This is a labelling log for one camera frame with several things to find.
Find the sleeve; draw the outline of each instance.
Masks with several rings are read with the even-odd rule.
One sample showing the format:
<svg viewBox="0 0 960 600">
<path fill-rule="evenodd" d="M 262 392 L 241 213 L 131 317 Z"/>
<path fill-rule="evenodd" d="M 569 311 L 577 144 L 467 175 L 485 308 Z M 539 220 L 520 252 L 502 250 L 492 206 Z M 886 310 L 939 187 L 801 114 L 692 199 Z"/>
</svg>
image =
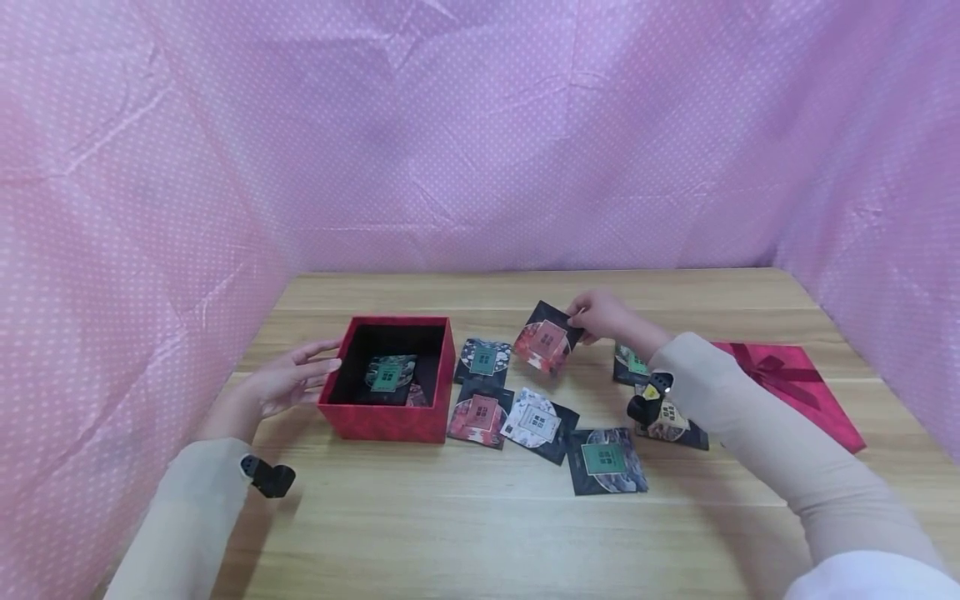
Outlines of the sleeve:
<svg viewBox="0 0 960 600">
<path fill-rule="evenodd" d="M 670 401 L 800 518 L 814 564 L 855 550 L 944 571 L 932 541 L 886 483 L 819 427 L 757 385 L 733 357 L 684 333 L 653 369 L 674 374 Z"/>
<path fill-rule="evenodd" d="M 160 480 L 105 600 L 190 598 L 213 590 L 249 479 L 250 447 L 233 438 L 194 442 Z"/>
<path fill-rule="evenodd" d="M 928 564 L 859 550 L 832 556 L 798 579 L 784 600 L 958 600 L 960 585 Z"/>
</svg>

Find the polka dot fabric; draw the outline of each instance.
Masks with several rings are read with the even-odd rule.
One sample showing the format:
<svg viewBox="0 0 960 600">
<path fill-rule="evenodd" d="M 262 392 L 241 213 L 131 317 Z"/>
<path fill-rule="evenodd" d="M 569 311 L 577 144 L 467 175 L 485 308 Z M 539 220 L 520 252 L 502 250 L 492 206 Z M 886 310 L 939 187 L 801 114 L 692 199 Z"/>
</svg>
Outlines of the polka dot fabric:
<svg viewBox="0 0 960 600">
<path fill-rule="evenodd" d="M 0 595 L 94 588 L 301 271 L 775 264 L 960 458 L 959 12 L 8 3 Z"/>
</svg>

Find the green label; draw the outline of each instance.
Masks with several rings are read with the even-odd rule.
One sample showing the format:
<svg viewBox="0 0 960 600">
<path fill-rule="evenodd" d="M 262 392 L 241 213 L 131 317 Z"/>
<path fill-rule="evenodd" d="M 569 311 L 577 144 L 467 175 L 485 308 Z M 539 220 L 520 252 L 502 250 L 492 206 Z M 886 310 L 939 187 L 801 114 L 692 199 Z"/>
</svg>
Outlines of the green label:
<svg viewBox="0 0 960 600">
<path fill-rule="evenodd" d="M 470 372 L 478 375 L 493 375 L 496 366 L 496 348 L 477 346 L 473 349 L 473 362 L 470 363 Z"/>
<path fill-rule="evenodd" d="M 627 361 L 627 369 L 630 372 L 635 372 L 640 375 L 649 375 L 650 370 L 647 369 L 646 363 L 644 363 L 639 358 L 636 358 L 636 354 L 631 350 L 630 351 L 630 360 Z"/>
<path fill-rule="evenodd" d="M 403 368 L 400 365 L 379 365 L 376 368 L 376 379 L 370 386 L 373 392 L 395 392 L 396 384 L 400 380 L 400 372 Z"/>
<path fill-rule="evenodd" d="M 584 444 L 584 464 L 590 475 L 622 473 L 627 470 L 620 444 Z"/>
</svg>

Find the ribbon bow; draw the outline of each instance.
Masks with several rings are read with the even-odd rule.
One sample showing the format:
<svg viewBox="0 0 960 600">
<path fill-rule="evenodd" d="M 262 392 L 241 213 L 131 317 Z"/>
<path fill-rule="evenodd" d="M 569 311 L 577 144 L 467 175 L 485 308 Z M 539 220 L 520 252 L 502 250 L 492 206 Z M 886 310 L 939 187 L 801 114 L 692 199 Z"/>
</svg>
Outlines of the ribbon bow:
<svg viewBox="0 0 960 600">
<path fill-rule="evenodd" d="M 757 363 L 754 362 L 746 344 L 730 344 L 730 346 L 733 350 L 733 358 L 740 365 L 740 369 L 756 383 L 765 388 L 776 388 L 810 408 L 820 410 L 820 402 L 814 394 L 791 383 L 793 381 L 823 382 L 824 378 L 815 369 L 786 369 L 785 363 L 773 354 L 767 354 Z"/>
</svg>

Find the wood grain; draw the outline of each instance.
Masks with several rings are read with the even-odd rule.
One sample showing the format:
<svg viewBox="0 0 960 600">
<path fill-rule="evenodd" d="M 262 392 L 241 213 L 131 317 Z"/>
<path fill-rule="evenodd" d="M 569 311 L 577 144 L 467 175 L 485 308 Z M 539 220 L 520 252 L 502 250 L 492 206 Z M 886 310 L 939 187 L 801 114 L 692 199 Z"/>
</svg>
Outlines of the wood grain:
<svg viewBox="0 0 960 600">
<path fill-rule="evenodd" d="M 228 385 L 353 314 L 445 314 L 458 344 L 513 341 L 537 300 L 565 308 L 596 285 L 674 331 L 804 346 L 863 433 L 860 457 L 960 567 L 956 467 L 777 270 L 301 276 Z M 544 387 L 513 366 L 508 387 L 546 391 L 586 427 L 629 424 L 609 343 L 567 367 Z M 575 497 L 566 464 L 518 445 L 345 442 L 311 408 L 264 422 L 256 444 L 297 483 L 278 501 L 251 494 L 215 598 L 774 598 L 809 568 L 796 518 L 719 447 L 637 441 L 649 493 Z"/>
</svg>

